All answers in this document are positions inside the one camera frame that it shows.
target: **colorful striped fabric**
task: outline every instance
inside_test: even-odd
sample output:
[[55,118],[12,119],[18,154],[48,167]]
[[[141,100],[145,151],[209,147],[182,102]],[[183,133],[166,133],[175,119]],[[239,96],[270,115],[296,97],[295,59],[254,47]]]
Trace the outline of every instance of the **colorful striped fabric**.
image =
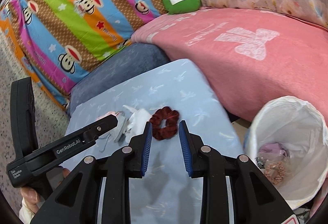
[[79,81],[164,13],[162,0],[10,0],[0,27],[33,80],[65,107]]

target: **finger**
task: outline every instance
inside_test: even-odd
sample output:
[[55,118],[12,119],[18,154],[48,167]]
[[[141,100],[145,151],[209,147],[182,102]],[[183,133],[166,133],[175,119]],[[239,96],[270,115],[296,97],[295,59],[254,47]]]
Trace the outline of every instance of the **finger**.
[[63,169],[63,176],[64,176],[64,178],[66,178],[68,176],[68,174],[70,174],[70,170],[67,169],[67,168],[64,168]]
[[40,202],[40,196],[36,192],[36,190],[32,189],[31,187],[22,187],[21,194],[25,199],[25,203],[27,207],[33,212],[36,213],[39,208],[37,203]]

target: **red and white sticker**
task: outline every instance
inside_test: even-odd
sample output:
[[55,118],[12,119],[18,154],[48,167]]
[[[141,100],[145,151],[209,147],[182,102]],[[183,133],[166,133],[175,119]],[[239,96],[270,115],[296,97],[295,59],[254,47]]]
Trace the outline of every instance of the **red and white sticker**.
[[291,215],[282,224],[299,224],[299,222],[298,222],[298,219],[297,219],[297,217],[295,215]]

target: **white cloth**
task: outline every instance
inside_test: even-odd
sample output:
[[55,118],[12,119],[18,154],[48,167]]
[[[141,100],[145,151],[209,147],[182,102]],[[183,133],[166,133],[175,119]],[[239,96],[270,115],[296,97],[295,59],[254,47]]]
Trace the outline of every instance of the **white cloth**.
[[22,208],[19,210],[19,219],[24,224],[30,224],[32,218],[34,217],[34,213],[29,210],[29,208],[26,205],[25,199],[22,200]]
[[144,108],[137,110],[127,105],[123,107],[133,113],[128,120],[127,130],[125,132],[125,141],[129,143],[133,136],[140,135],[144,132],[146,122],[150,120],[151,114]]

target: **tiled floor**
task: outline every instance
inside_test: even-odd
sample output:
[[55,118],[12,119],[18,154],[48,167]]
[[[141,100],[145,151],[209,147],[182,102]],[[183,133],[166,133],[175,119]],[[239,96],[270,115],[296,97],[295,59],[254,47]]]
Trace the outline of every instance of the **tiled floor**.
[[247,129],[250,127],[251,123],[246,121],[245,119],[238,119],[232,122],[232,125],[240,139],[241,144],[243,144],[245,133]]

